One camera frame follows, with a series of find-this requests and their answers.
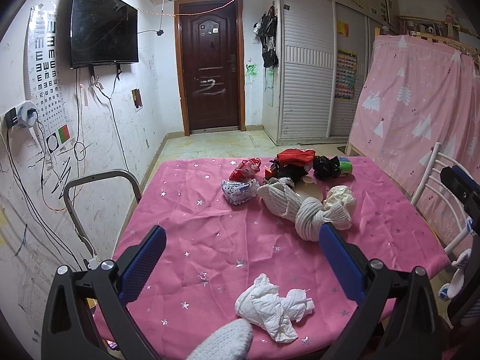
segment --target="brown wooden door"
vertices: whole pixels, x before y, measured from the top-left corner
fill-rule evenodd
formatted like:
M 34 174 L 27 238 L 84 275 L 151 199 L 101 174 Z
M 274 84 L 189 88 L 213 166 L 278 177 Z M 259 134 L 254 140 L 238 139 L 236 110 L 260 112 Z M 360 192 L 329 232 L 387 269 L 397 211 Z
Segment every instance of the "brown wooden door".
M 180 13 L 204 12 L 224 4 L 185 4 L 180 6 Z M 203 15 L 180 18 L 190 130 L 239 126 L 235 4 Z

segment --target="tv screen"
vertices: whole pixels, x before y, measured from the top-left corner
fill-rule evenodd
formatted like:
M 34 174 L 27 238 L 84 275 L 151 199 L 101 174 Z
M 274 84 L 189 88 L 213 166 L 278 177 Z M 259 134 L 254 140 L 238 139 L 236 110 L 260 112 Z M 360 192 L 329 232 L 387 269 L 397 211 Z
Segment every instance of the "tv screen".
M 137 16 L 121 0 L 73 0 L 70 66 L 138 62 Z

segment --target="white plastic wrapper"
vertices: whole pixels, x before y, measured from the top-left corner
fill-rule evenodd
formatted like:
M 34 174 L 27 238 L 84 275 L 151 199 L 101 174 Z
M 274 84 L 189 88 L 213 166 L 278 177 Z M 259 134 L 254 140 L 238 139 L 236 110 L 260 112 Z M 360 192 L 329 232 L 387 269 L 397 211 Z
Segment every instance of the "white plastic wrapper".
M 346 185 L 337 185 L 328 191 L 327 198 L 323 201 L 325 210 L 329 210 L 336 202 L 342 202 L 350 216 L 357 207 L 357 199 L 353 197 L 352 191 Z
M 227 202 L 234 205 L 242 204 L 257 196 L 257 189 L 259 187 L 260 184 L 255 178 L 248 183 L 230 180 L 222 181 L 222 190 L 225 199 Z

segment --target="green scribble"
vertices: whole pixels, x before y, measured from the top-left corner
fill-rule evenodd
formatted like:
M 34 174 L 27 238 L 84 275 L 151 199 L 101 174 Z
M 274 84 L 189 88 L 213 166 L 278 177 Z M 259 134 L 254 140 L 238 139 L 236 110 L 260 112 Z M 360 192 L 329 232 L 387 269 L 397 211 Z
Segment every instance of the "green scribble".
M 247 77 L 256 77 L 258 76 L 257 64 L 247 64 L 247 72 L 245 73 Z

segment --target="door handle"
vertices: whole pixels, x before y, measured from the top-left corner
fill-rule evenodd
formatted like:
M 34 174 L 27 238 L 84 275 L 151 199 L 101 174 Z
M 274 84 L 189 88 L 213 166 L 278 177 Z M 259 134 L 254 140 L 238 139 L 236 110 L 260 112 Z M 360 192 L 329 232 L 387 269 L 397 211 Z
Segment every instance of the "door handle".
M 231 72 L 236 73 L 237 72 L 237 56 L 235 54 L 230 54 L 230 59 L 227 61 L 231 67 Z

